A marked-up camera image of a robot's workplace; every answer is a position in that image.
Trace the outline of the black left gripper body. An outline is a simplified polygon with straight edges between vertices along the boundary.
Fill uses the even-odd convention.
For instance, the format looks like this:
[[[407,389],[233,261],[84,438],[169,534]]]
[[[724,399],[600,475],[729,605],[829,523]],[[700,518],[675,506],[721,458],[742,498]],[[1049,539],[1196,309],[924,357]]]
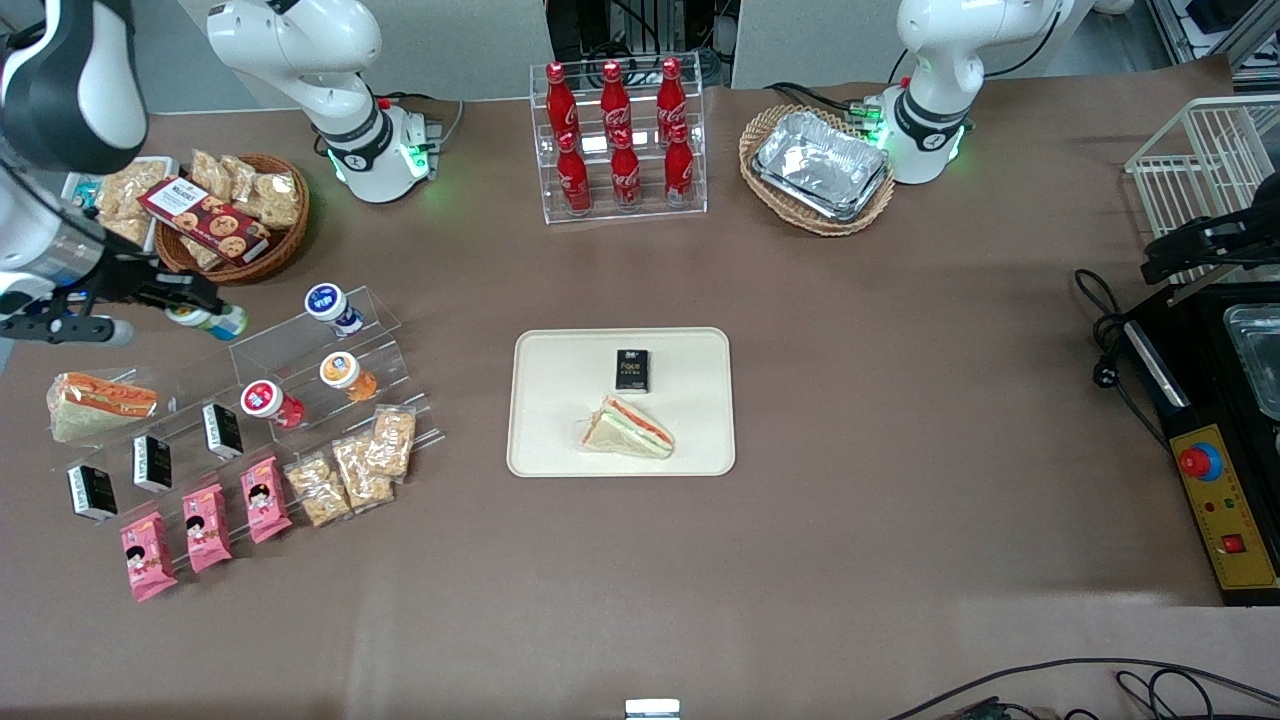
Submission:
[[[1240,211],[1203,222],[1199,227],[1201,247],[1211,258],[1253,255],[1267,258],[1277,252],[1279,201],[1253,204]]]

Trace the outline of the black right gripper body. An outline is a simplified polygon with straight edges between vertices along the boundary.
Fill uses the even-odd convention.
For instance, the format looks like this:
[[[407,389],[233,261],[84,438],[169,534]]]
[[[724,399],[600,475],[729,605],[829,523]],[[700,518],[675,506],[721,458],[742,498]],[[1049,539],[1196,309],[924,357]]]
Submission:
[[[161,263],[155,255],[108,254],[79,282],[79,291],[91,302],[165,304],[159,270]]]

